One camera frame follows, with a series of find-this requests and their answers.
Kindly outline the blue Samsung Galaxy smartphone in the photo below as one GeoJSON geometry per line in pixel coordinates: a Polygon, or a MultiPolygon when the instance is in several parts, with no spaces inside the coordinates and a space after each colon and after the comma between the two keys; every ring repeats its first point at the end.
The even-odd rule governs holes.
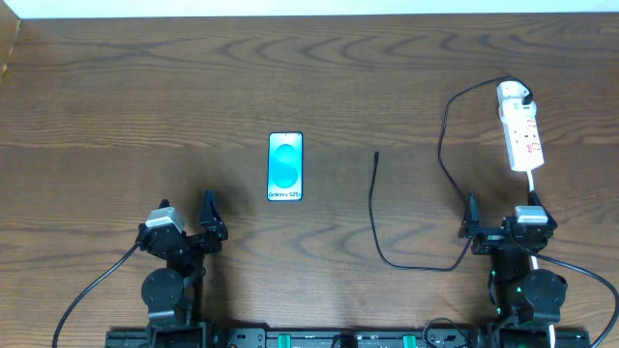
{"type": "Polygon", "coordinates": [[[303,198],[304,136],[301,132],[269,134],[267,199],[272,202],[303,198]]]}

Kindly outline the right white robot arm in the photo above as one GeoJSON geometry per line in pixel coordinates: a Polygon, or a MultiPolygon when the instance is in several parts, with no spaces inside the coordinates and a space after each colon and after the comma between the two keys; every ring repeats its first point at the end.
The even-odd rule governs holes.
{"type": "Polygon", "coordinates": [[[481,225],[478,201],[466,197],[465,215],[458,235],[471,243],[475,255],[491,260],[487,289],[497,317],[473,330],[472,347],[549,347],[549,327],[561,318],[567,280],[533,265],[535,252],[547,246],[558,227],[543,207],[537,193],[528,193],[528,203],[515,207],[498,227],[481,225]]]}

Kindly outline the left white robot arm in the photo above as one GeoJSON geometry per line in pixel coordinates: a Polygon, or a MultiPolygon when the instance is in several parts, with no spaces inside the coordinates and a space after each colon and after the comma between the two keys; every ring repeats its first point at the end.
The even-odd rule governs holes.
{"type": "Polygon", "coordinates": [[[150,347],[221,347],[225,339],[201,314],[205,256],[222,250],[228,230],[213,193],[204,192],[198,224],[203,232],[189,235],[176,208],[164,199],[138,227],[136,246],[165,261],[141,286],[148,307],[150,347]]]}

